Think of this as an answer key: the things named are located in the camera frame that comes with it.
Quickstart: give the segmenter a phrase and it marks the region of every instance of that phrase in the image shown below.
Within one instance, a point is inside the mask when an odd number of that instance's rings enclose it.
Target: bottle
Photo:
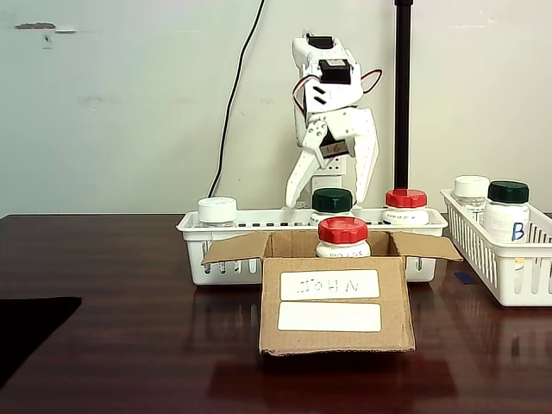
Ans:
[[[201,227],[234,227],[237,202],[230,197],[202,198],[198,201],[198,218]]]
[[[476,175],[463,175],[455,179],[455,198],[458,204],[469,211],[474,220],[482,224],[489,179]]]
[[[525,243],[529,227],[529,187],[516,181],[493,181],[489,185],[483,228],[498,243]],[[524,267],[516,258],[515,270]]]
[[[319,188],[312,194],[312,208],[315,212],[310,216],[311,226],[329,217],[354,217],[353,194],[345,188]]]
[[[360,218],[331,217],[318,225],[318,257],[368,257],[368,226]]]
[[[430,213],[425,207],[428,196],[423,191],[395,189],[386,193],[387,210],[383,223],[402,226],[423,226],[430,222]]]

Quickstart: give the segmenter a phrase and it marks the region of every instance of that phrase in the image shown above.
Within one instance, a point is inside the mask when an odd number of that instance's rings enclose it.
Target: wooden table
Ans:
[[[416,352],[262,366],[259,288],[196,289],[179,219],[0,222],[0,297],[68,297],[0,301],[0,413],[552,411],[552,310],[501,309],[465,264],[411,285]]]

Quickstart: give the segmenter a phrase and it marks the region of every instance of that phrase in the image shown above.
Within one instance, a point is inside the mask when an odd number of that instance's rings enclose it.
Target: red cap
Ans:
[[[318,224],[318,237],[332,244],[352,244],[368,237],[368,227],[360,218],[331,217]]]
[[[390,190],[386,193],[386,204],[397,209],[416,209],[428,205],[428,196],[419,190]]]

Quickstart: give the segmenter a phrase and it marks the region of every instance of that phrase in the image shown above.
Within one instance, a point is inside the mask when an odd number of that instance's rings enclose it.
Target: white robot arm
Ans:
[[[295,39],[293,58],[301,73],[293,100],[298,145],[303,150],[287,181],[285,204],[292,208],[313,175],[344,154],[355,159],[355,196],[360,203],[379,152],[372,112],[353,106],[364,93],[361,67],[330,36],[307,34]],[[303,107],[295,97],[301,87]]]

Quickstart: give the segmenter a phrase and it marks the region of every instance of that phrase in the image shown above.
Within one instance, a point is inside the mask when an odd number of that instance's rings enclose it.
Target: black pole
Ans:
[[[413,0],[395,0],[395,188],[408,188],[412,4]]]

